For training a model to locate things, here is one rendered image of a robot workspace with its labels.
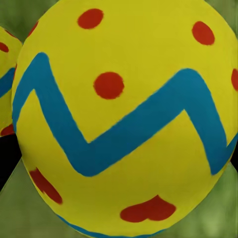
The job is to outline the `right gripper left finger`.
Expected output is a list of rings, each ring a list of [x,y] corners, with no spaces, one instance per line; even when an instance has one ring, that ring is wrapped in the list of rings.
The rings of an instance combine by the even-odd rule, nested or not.
[[[22,158],[22,153],[16,134],[0,137],[0,191],[20,158]]]

